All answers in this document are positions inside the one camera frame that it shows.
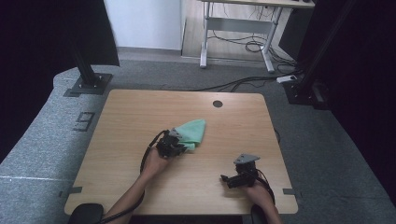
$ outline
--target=green cloth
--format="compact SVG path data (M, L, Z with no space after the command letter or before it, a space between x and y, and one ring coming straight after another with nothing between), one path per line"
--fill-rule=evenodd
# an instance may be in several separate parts
M194 150L202 142L205 124L204 119L195 119L176 127L176 131L181 135L181 138L178 138L178 142L186 146L187 150Z

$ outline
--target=tabletop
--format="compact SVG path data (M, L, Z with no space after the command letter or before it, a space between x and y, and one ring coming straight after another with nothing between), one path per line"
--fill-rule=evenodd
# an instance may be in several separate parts
M308 3L303 0L201 0L202 2L211 3L226 3L226 4L240 4L240 5L255 5L268 7L302 7L312 8L315 3L310 0Z
M220 101L221 107L214 102ZM262 95L257 93L113 90L65 205L100 203L105 212L134 183L148 144L162 130L194 119L206 121L203 142L177 157L146 189L137 215L245 215L251 202L228 189L220 175L237 175L242 153L256 161L276 196L279 213L297 212L276 134Z

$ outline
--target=white desk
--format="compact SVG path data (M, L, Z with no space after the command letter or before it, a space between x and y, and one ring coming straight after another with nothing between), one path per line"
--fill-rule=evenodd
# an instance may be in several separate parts
M254 33L268 35L265 46L262 48L262 57L264 58L267 70L269 73L274 73L274 67L271 62L271 57L268 50L274 38L275 30L279 21L280 13L283 7L302 7L311 8L315 4L312 0L309 3L292 0L201 0L205 4L205 30L204 41L201 46L201 68L206 68L207 58L207 31L230 31L241 33ZM215 18L210 16L210 4L213 3L228 3L240 5L255 5L255 6L269 6L276 7L275 16L271 21L249 21L249 20L236 20L226 18Z

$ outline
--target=cable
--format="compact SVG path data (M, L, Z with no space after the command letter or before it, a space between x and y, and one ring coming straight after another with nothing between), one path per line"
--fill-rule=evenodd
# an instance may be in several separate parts
M279 144L280 143L280 134L277 131L277 129L275 129L275 128L274 128L274 131L275 131L275 134L276 134L277 143Z

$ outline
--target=metal bracket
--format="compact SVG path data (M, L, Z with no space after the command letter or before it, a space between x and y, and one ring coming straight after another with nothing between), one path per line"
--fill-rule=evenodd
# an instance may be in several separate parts
M107 84L110 82L111 74L95 73L95 81L92 85L85 84L81 77L78 78L72 89L68 89L65 97L79 97L81 94L103 95Z

